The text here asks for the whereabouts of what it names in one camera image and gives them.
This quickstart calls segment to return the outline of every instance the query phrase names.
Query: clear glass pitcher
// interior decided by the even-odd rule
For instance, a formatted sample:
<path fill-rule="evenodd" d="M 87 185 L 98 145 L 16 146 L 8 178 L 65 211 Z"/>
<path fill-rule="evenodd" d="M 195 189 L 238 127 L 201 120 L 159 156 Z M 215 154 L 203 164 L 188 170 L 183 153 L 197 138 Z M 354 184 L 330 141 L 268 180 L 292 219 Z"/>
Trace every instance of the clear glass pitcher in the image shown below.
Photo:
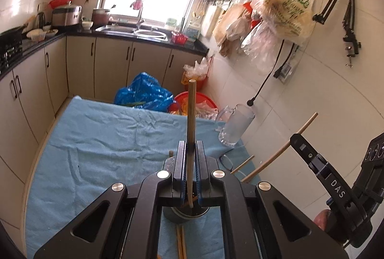
<path fill-rule="evenodd" d="M 218 121 L 225 113 L 231 113 L 231 115 L 224 127 L 219 127 Z M 216 131 L 220 131 L 218 139 L 226 146 L 235 146 L 254 119 L 255 114 L 248 106 L 243 104 L 237 104 L 235 108 L 227 106 L 216 117 Z"/>

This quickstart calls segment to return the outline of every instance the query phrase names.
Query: countertop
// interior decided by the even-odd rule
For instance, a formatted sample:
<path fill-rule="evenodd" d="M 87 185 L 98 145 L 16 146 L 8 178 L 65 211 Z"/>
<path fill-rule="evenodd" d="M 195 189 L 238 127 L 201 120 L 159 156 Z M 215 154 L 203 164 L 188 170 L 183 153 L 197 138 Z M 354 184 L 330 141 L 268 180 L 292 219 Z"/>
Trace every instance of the countertop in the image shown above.
<path fill-rule="evenodd" d="M 23 39 L 23 43 L 22 43 L 23 52 L 20 53 L 14 59 L 12 59 L 12 61 L 8 64 L 7 67 L 0 67 L 0 80 L 7 73 L 9 73 L 13 68 L 15 68 L 17 65 L 19 65 L 22 61 L 24 61 L 29 56 L 31 56 L 37 50 L 65 36 L 87 36 L 87 37 L 112 38 L 112 39 L 119 39 L 119 40 L 129 40 L 134 42 L 143 42 L 143 43 L 149 43 L 153 45 L 159 45 L 169 49 L 177 49 L 177 50 L 198 54 L 202 56 L 206 56 L 209 51 L 209 49 L 200 40 L 196 40 L 195 43 L 191 43 L 187 41 L 185 45 L 182 46 L 182 45 L 174 44 L 171 41 L 170 37 L 168 37 L 167 42 L 164 42 L 164 41 L 157 41 L 154 39 L 143 38 L 138 36 L 126 36 L 126 35 L 119 35 L 116 33 L 108 33 L 104 31 L 84 30 L 81 27 L 77 27 L 77 28 L 71 28 L 66 31 L 60 30 L 58 34 L 55 35 L 54 37 L 45 39 L 44 41 L 41 41 L 41 42 L 33 42 L 30 39 Z"/>

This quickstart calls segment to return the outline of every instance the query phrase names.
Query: sink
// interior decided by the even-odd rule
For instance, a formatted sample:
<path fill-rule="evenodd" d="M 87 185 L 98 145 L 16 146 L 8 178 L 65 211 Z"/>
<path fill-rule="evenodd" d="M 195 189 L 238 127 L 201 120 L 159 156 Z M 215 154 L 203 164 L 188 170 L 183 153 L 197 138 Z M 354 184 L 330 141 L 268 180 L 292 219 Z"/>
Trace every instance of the sink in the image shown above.
<path fill-rule="evenodd" d="M 153 30 L 146 30 L 146 29 L 139 29 L 136 30 L 135 35 L 139 37 L 145 37 L 145 38 L 155 38 L 155 39 L 161 39 L 167 41 L 167 35 L 160 32 L 160 31 L 153 31 Z"/>
<path fill-rule="evenodd" d="M 106 31 L 108 33 L 120 33 L 126 35 L 134 35 L 134 28 L 126 26 L 106 25 L 96 29 L 96 31 Z"/>

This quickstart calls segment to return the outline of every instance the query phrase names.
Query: blue plastic bag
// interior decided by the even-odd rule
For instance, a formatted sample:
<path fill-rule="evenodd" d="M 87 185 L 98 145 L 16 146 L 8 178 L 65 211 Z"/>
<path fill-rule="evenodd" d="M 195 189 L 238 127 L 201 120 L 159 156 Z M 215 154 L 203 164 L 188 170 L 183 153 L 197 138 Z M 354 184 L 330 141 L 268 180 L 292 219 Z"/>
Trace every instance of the blue plastic bag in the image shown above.
<path fill-rule="evenodd" d="M 160 86 L 156 78 L 140 73 L 127 88 L 116 93 L 114 104 L 167 112 L 173 102 L 173 94 Z"/>

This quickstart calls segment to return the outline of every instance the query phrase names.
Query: metal rivet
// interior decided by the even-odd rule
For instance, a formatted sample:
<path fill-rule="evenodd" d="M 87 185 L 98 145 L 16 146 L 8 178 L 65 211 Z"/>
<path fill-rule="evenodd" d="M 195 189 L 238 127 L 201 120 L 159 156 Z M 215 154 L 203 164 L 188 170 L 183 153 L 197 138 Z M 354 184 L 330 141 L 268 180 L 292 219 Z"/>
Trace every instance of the metal rivet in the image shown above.
<path fill-rule="evenodd" d="M 166 170 L 160 170 L 158 173 L 157 173 L 157 177 L 160 178 L 160 179 L 166 179 L 169 177 L 169 172 L 166 171 Z"/>
<path fill-rule="evenodd" d="M 271 185 L 268 182 L 260 182 L 259 183 L 259 189 L 262 191 L 269 191 L 271 189 Z"/>
<path fill-rule="evenodd" d="M 215 178 L 222 178 L 225 176 L 225 172 L 222 171 L 222 170 L 215 170 L 214 172 L 212 172 L 212 176 L 214 176 Z"/>
<path fill-rule="evenodd" d="M 114 192 L 120 192 L 124 188 L 124 184 L 117 182 L 112 185 L 112 191 Z"/>

